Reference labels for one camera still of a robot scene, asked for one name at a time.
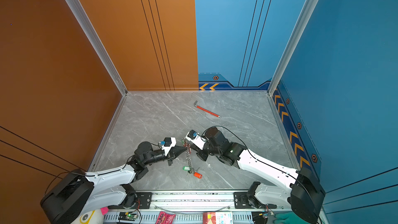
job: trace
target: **black line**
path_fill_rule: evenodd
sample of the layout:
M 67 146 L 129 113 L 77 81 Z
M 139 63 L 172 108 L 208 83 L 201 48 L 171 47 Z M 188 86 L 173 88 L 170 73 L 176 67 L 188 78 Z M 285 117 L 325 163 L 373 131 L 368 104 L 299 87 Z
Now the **black line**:
M 340 188 L 337 188 L 337 189 L 334 189 L 334 190 L 328 191 L 328 192 L 326 192 L 326 193 L 330 193 L 330 192 L 332 192 L 332 191 L 335 191 L 335 190 L 338 190 L 338 189 L 342 189 L 342 188 L 344 188 L 344 187 L 347 187 L 347 186 L 350 186 L 350 185 L 353 185 L 353 184 L 356 184 L 356 183 L 359 183 L 359 182 L 365 181 L 365 180 L 367 180 L 367 179 L 370 179 L 370 178 L 372 178 L 372 177 L 379 176 L 379 175 L 381 175 L 381 174 L 384 174 L 384 173 L 387 173 L 387 172 L 393 171 L 393 170 L 395 170 L 395 169 L 398 169 L 398 167 L 395 167 L 395 168 L 393 168 L 393 169 L 389 169 L 389 170 L 387 170 L 387 171 L 385 171 L 385 172 L 381 172 L 381 173 L 379 173 L 379 174 L 376 174 L 376 175 L 373 175 L 373 176 L 371 176 L 371 177 L 367 177 L 367 178 L 365 178 L 365 179 L 362 179 L 362 180 L 359 180 L 359 181 L 356 181 L 356 182 L 353 182 L 353 183 L 347 184 L 346 186 L 343 186 L 343 187 L 340 187 Z
M 16 148 L 16 149 L 18 149 L 18 150 L 20 150 L 20 151 L 22 151 L 22 152 L 28 153 L 29 155 L 31 155 L 31 156 L 33 156 L 33 157 L 36 157 L 36 158 L 38 158 L 38 159 L 40 159 L 40 160 L 42 160 L 42 161 L 44 161 L 44 162 L 47 162 L 47 163 L 49 163 L 49 164 L 52 164 L 53 166 L 56 166 L 56 167 L 58 167 L 58 168 L 60 168 L 60 169 L 63 169 L 63 170 L 68 171 L 67 169 L 64 169 L 64 168 L 62 168 L 62 167 L 59 167 L 58 165 L 55 165 L 55 164 L 53 164 L 53 163 L 51 163 L 51 162 L 48 162 L 47 160 L 44 160 L 43 158 L 40 158 L 40 157 L 38 157 L 38 156 L 35 156 L 35 155 L 33 155 L 32 153 L 29 153 L 29 152 L 27 152 L 27 151 L 24 151 L 23 149 L 20 149 L 20 148 L 18 148 L 18 147 L 16 147 L 16 146 L 13 146 L 12 144 L 9 144 L 9 143 L 7 143 L 7 142 L 5 142 L 5 141 L 2 141 L 1 139 L 0 139 L 0 142 L 3 142 L 3 143 L 5 143 L 5 144 L 7 144 L 7 145 L 9 145 L 9 146 L 11 146 L 11 147 L 14 147 L 14 148 Z
M 247 65 L 247 67 L 246 67 L 245 77 L 243 78 L 242 87 L 243 87 L 244 84 L 245 84 L 246 74 L 247 74 L 247 72 L 248 72 L 248 67 L 249 67 L 249 63 L 250 63 L 251 52 L 253 51 L 254 42 L 256 41 L 256 35 L 257 35 L 257 30 L 258 30 L 258 24 L 260 23 L 261 13 L 263 12 L 263 7 L 264 7 L 264 2 L 265 2 L 265 1 L 266 1 L 266 0 L 263 0 L 263 4 L 262 4 L 262 6 L 261 6 L 261 11 L 260 11 L 260 16 L 258 17 L 256 32 L 254 33 L 253 43 L 251 44 L 251 50 L 250 50 L 250 55 L 249 55 L 249 61 L 248 61 L 248 65 Z
M 160 54 L 161 54 L 162 60 L 163 60 L 164 71 L 166 72 L 167 84 L 169 84 L 169 90 L 170 90 L 171 88 L 170 88 L 169 76 L 167 75 L 166 64 L 164 63 L 162 47 L 160 46 L 158 31 L 156 30 L 155 18 L 153 17 L 152 7 L 150 5 L 150 1 L 149 0 L 148 0 L 148 3 L 149 3 L 150 13 L 152 14 L 153 25 L 155 26 L 156 37 L 158 38 L 158 44 L 159 44 Z
M 19 138 L 22 138 L 22 139 L 23 139 L 23 140 L 25 140 L 26 142 L 28 142 L 28 143 L 31 143 L 32 145 L 34 145 L 34 146 L 36 146 L 36 147 L 39 147 L 40 149 L 42 149 L 42 150 L 44 150 L 44 151 L 46 151 L 46 152 L 48 152 L 48 153 L 50 153 L 50 154 L 52 154 L 52 155 L 56 156 L 57 158 L 60 158 L 60 159 L 64 160 L 65 162 L 68 162 L 68 163 L 70 163 L 71 165 L 73 165 L 73 166 L 76 166 L 77 168 L 79 168 L 79 169 L 82 169 L 82 170 L 84 170 L 84 171 L 85 171 L 85 169 L 83 169 L 83 168 L 80 168 L 80 167 L 79 167 L 79 166 L 77 166 L 76 164 L 73 164 L 73 163 L 71 163 L 71 162 L 69 162 L 69 161 L 67 161 L 67 160 L 63 159 L 62 157 L 55 155 L 55 154 L 54 154 L 54 153 L 52 153 L 52 152 L 49 152 L 48 150 L 46 150 L 46 149 L 44 149 L 44 148 L 42 148 L 42 147 L 38 146 L 37 144 L 35 144 L 35 143 L 33 143 L 33 142 L 30 142 L 30 141 L 29 141 L 29 140 L 27 140 L 26 138 L 23 138 L 23 137 L 21 137 L 20 135 L 18 135 L 18 134 L 15 134 L 15 133 L 13 133 L 12 131 L 10 131 L 10 130 L 8 130 L 8 129 L 6 129 L 6 128 L 2 127 L 2 126 L 0 126 L 0 128 L 2 128 L 3 130 L 6 130 L 6 131 L 7 131 L 7 132 L 9 132 L 9 133 L 12 133 L 12 134 L 14 134 L 15 136 L 17 136 L 17 137 L 19 137 Z
M 263 30 L 264 30 L 264 26 L 265 26 L 265 24 L 266 24 L 266 20 L 267 20 L 267 16 L 268 16 L 269 7 L 270 7 L 270 5 L 271 5 L 271 1 L 272 1 L 272 0 L 269 0 L 268 9 L 267 9 L 267 13 L 266 13 L 266 18 L 264 19 L 263 29 L 261 30 L 260 39 L 258 40 L 257 49 L 256 49 L 256 54 L 254 55 L 254 58 L 253 58 L 253 63 L 252 63 L 252 65 L 251 65 L 250 74 L 249 74 L 249 78 L 248 78 L 248 82 L 247 82 L 247 84 L 246 84 L 246 87 L 249 85 L 249 80 L 250 80 L 250 76 L 251 76 L 251 71 L 253 70 L 254 61 L 256 60 L 256 55 L 257 55 L 257 51 L 258 51 L 258 46 L 260 45 L 261 36 L 263 35 Z
M 242 68 L 240 69 L 240 75 L 239 75 L 238 87 L 239 87 L 239 84 L 240 84 L 240 78 L 241 78 L 241 76 L 242 76 L 243 64 L 245 63 L 245 56 L 246 56 L 246 51 L 247 51 L 247 49 L 248 49 L 249 38 L 250 38 L 250 32 L 251 32 L 251 26 L 253 25 L 253 19 L 254 19 L 254 13 L 256 12 L 256 6 L 257 6 L 257 0 L 256 0 L 256 4 L 254 5 L 253 17 L 251 18 L 251 24 L 250 24 L 249 36 L 248 36 L 248 41 L 247 41 L 247 43 L 246 43 L 245 55 L 243 55 L 243 62 L 242 62 Z
M 172 68 L 170 67 L 169 55 L 168 55 L 168 53 L 167 53 L 166 41 L 165 41 L 165 39 L 164 39 L 163 28 L 162 28 L 162 22 L 160 21 L 158 3 L 156 2 L 156 0 L 155 0 L 155 4 L 156 4 L 156 9 L 157 9 L 157 11 L 158 11 L 158 17 L 159 17 L 159 23 L 160 23 L 160 30 L 162 31 L 163 42 L 164 42 L 164 48 L 166 49 L 167 62 L 169 63 L 170 76 L 171 76 L 171 78 L 172 78 L 173 88 L 174 88 L 174 90 L 175 90 L 176 88 L 174 87 L 174 80 L 173 80 Z
M 381 189 L 375 189 L 375 190 L 372 190 L 372 191 L 369 191 L 369 192 L 366 192 L 366 193 L 362 193 L 362 194 L 358 194 L 358 195 L 353 195 L 352 197 L 358 197 L 358 196 L 360 196 L 360 195 L 366 195 L 366 194 L 369 194 L 369 193 L 373 193 L 373 192 L 380 191 L 380 190 L 383 190 L 383 189 L 392 188 L 392 187 L 395 187 L 395 186 L 398 186 L 398 184 L 391 185 L 391 186 L 388 186 L 388 187 L 384 187 L 384 188 L 381 188 Z M 346 200 L 346 199 L 349 199 L 349 198 L 352 198 L 352 197 L 346 197 L 346 198 L 343 198 L 343 199 L 340 199 L 340 200 L 335 200 L 335 201 L 332 201 L 332 202 L 324 203 L 324 205 L 325 205 L 325 204 L 329 204 L 329 203 L 333 203 L 333 202 L 338 202 L 338 201 Z
M 45 172 L 45 171 L 43 171 L 43 170 L 41 170 L 41 169 L 38 169 L 38 168 L 32 167 L 32 166 L 30 166 L 30 165 L 27 165 L 26 163 L 19 162 L 19 161 L 17 161 L 17 160 L 14 160 L 14 159 L 12 159 L 12 158 L 9 158 L 9 157 L 6 157 L 6 156 L 3 156 L 3 155 L 1 155 L 1 154 L 0 154 L 0 156 L 1 156 L 1 157 L 5 157 L 5 158 L 7 158 L 7 159 L 9 159 L 9 160 L 12 160 L 12 161 L 14 161 L 14 162 L 17 162 L 17 163 L 23 164 L 23 165 L 25 165 L 25 166 L 27 166 L 27 167 L 30 167 L 30 168 L 36 169 L 36 170 L 38 170 L 38 171 L 40 171 L 40 172 L 44 172 L 44 173 L 46 173 L 46 174 L 49 174 L 49 175 L 51 175 L 51 176 L 53 176 L 53 177 L 57 177 L 56 175 L 53 175 L 53 174 L 51 174 L 51 173 L 48 173 L 48 172 Z
M 162 80 L 163 80 L 163 86 L 164 86 L 164 89 L 166 90 L 166 84 L 164 83 L 162 69 L 160 68 L 158 53 L 156 52 L 155 43 L 153 42 L 152 33 L 150 32 L 149 22 L 148 22 L 147 14 L 145 13 L 144 3 L 142 2 L 142 0 L 141 0 L 141 4 L 142 4 L 142 9 L 144 10 L 145 19 L 147 20 L 148 30 L 149 30 L 150 38 L 152 40 L 153 49 L 155 50 L 156 59 L 158 60 L 160 75 L 162 76 Z
M 363 206 L 363 207 L 357 207 L 357 208 L 349 208 L 349 209 L 334 211 L 334 212 L 330 212 L 330 213 L 326 213 L 326 214 L 334 214 L 334 213 L 344 212 L 344 211 L 348 211 L 348 210 L 359 209 L 359 208 L 367 208 L 367 207 L 373 207 L 373 206 L 383 205 L 383 204 L 393 203 L 393 202 L 398 202 L 398 200 L 389 201 L 389 202 L 382 202 L 382 203 L 376 203 L 376 204 L 367 205 L 367 206 Z

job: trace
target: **pink fabric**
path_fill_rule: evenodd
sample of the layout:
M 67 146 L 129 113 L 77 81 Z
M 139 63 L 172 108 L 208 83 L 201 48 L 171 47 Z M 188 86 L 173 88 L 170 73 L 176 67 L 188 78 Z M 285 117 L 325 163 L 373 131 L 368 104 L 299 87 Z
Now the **pink fabric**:
M 102 215 L 105 215 L 108 211 L 109 211 L 109 208 L 108 208 L 108 207 L 103 207 L 103 208 L 101 208 L 101 213 L 102 213 Z

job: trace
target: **plush toy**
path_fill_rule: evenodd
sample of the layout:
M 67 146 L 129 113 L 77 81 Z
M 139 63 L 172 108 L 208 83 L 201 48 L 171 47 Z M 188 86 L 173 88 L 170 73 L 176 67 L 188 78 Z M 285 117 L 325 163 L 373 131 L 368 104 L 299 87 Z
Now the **plush toy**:
M 77 217 L 71 224 L 102 224 L 103 215 L 108 212 L 108 208 L 104 207 L 94 211 L 87 212 Z

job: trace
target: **pink package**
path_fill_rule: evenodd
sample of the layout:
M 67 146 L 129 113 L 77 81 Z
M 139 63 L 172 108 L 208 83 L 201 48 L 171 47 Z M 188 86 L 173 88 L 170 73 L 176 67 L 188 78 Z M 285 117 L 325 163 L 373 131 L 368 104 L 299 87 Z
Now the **pink package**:
M 156 224 L 172 224 L 175 216 L 175 214 L 167 214 L 161 211 L 156 220 Z

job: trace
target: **metal corner post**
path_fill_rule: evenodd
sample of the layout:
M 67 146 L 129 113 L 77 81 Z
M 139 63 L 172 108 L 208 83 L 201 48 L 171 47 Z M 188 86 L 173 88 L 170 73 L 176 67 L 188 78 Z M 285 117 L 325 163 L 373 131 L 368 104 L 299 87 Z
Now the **metal corner post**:
M 101 42 L 100 37 L 98 36 L 96 30 L 90 22 L 86 12 L 83 9 L 82 4 L 79 0 L 65 0 L 73 12 L 73 15 L 76 17 L 80 26 L 82 27 L 84 33 L 86 34 L 88 40 L 93 46 L 94 50 L 97 52 L 97 55 L 101 59 L 103 65 L 111 76 L 113 82 L 116 84 L 116 87 L 120 91 L 122 95 L 126 95 L 127 88 L 123 83 L 122 78 L 116 70 L 115 65 L 113 64 L 111 58 L 109 57 L 108 52 L 106 51 L 104 45 Z
M 273 94 L 273 92 L 276 89 L 276 86 L 281 80 L 283 72 L 285 71 L 287 64 L 290 61 L 290 58 L 292 57 L 293 52 L 296 49 L 296 46 L 301 38 L 301 35 L 304 32 L 304 29 L 307 26 L 307 23 L 310 20 L 312 12 L 314 11 L 317 3 L 318 0 L 305 0 L 305 3 L 301 9 L 300 15 L 298 16 L 293 32 L 289 38 L 289 41 L 287 42 L 285 51 L 282 54 L 281 60 L 279 61 L 278 66 L 276 67 L 276 71 L 268 87 L 269 95 Z

